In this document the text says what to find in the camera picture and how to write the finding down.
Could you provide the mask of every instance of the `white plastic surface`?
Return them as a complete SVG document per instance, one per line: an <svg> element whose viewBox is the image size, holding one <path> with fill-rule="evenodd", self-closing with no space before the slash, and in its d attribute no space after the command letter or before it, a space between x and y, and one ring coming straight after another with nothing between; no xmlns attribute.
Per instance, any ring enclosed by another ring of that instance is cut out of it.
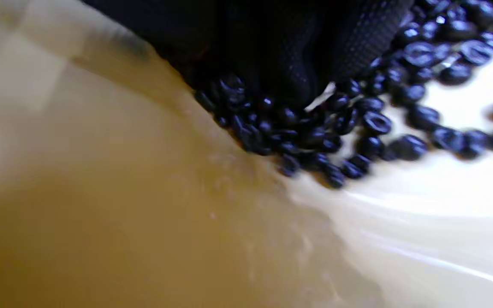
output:
<svg viewBox="0 0 493 308"><path fill-rule="evenodd" d="M493 129L493 62L429 94ZM373 174L282 179L121 27L0 0L1 308L493 308L493 154Z"/></svg>

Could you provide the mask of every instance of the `beige surface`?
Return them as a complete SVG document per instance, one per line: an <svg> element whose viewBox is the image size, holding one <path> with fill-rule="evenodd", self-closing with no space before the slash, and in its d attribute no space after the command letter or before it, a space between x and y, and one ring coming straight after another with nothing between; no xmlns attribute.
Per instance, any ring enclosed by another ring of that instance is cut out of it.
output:
<svg viewBox="0 0 493 308"><path fill-rule="evenodd" d="M491 102L493 64L426 103ZM119 26L0 0L0 308L493 307L493 154L374 173L282 181Z"/></svg>

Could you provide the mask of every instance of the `coffee bean pile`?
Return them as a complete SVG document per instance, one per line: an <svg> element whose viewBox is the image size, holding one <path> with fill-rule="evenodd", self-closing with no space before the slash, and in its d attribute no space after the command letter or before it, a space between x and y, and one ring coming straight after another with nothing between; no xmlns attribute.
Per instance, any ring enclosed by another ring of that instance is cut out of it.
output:
<svg viewBox="0 0 493 308"><path fill-rule="evenodd" d="M492 58L493 0L417 0L391 49L356 78L337 84L335 93L310 111L290 109L270 97L252 98L234 74L209 83L195 98L245 151L279 156L280 173L321 172L331 187L340 188L346 178L366 176L377 159L415 161L438 148L473 160L493 150L493 133L444 127L438 111L418 104L430 80L464 84ZM403 135L384 144L380 137L393 123L381 113L385 103L378 96L383 94L407 111L407 123L424 131L426 140ZM332 164L328 155L338 152L342 136L358 126L356 153L341 166Z"/></svg>

